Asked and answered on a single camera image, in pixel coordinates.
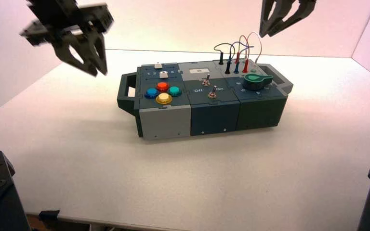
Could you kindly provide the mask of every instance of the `white wire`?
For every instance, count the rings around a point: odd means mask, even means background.
[[[254,64],[257,64],[257,60],[259,60],[259,57],[260,55],[262,55],[262,41],[260,40],[260,36],[257,32],[251,32],[249,35],[248,35],[248,41],[249,41],[249,37],[251,34],[255,34],[257,36],[257,39],[259,40],[259,43],[260,43],[260,52],[259,52],[259,55],[257,56],[256,60],[254,61]]]

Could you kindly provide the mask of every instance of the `push button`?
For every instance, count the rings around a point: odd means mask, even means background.
[[[181,89],[177,86],[172,86],[168,89],[168,94],[170,94],[172,97],[180,96],[181,93]]]
[[[158,95],[156,101],[160,104],[169,104],[172,102],[172,96],[167,93],[161,93]]]
[[[145,97],[148,99],[155,99],[157,96],[158,96],[158,91],[155,88],[149,88],[145,93]]]
[[[157,84],[157,90],[161,91],[161,92],[166,92],[169,88],[169,84],[166,83],[166,82],[159,82]]]

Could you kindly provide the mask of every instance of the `handle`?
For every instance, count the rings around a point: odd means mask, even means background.
[[[134,103],[137,97],[129,97],[129,87],[135,88],[137,82],[137,73],[129,73],[121,76],[119,93],[117,94],[117,103],[119,108],[134,115]]]

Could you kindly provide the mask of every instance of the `white button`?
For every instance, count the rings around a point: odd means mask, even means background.
[[[156,64],[154,64],[154,68],[155,69],[161,69],[162,68],[162,64],[156,63]]]
[[[168,78],[168,71],[159,72],[159,78]]]

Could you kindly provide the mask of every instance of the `label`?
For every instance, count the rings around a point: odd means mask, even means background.
[[[189,72],[190,72],[191,74],[207,73],[207,72],[209,72],[209,69],[207,69],[207,68],[189,69]]]

